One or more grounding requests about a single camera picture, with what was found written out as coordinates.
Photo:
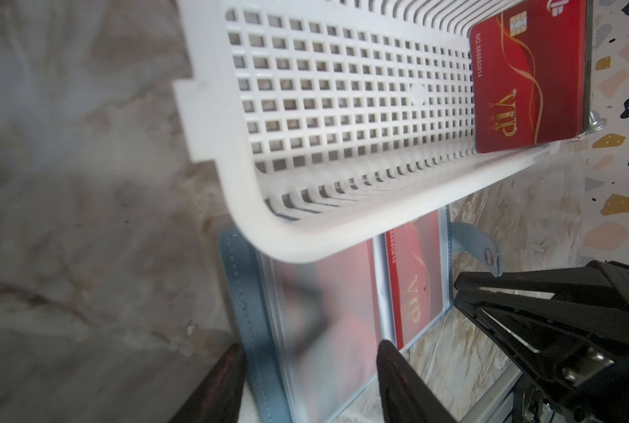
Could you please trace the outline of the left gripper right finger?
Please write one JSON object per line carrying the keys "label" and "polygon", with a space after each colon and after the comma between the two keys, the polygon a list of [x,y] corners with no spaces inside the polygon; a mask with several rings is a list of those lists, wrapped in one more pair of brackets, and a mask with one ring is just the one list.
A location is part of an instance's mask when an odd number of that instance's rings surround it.
{"label": "left gripper right finger", "polygon": [[389,340],[379,343],[376,364],[385,422],[456,422]]}

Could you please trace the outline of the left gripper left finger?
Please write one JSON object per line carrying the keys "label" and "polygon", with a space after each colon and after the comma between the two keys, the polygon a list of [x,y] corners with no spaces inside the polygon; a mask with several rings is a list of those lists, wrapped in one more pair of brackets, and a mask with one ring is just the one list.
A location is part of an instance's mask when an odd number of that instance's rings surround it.
{"label": "left gripper left finger", "polygon": [[237,423],[247,369],[243,346],[231,344],[170,422]]}

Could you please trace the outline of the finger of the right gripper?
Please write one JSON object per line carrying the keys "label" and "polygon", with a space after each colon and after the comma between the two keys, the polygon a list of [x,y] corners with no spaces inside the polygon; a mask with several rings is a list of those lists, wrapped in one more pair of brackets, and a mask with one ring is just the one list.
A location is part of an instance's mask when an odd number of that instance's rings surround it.
{"label": "finger of the right gripper", "polygon": [[629,265],[463,272],[455,306],[569,422],[629,422]]}

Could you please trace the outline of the red VIP credit card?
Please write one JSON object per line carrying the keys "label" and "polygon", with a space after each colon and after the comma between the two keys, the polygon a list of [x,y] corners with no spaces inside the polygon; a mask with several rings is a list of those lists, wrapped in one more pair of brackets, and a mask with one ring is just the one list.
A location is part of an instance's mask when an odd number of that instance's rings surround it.
{"label": "red VIP credit card", "polygon": [[376,373],[372,242],[309,264],[276,261],[273,269],[293,419],[330,422]]}
{"label": "red VIP credit card", "polygon": [[399,350],[411,347],[448,308],[441,211],[386,232],[388,276]]}

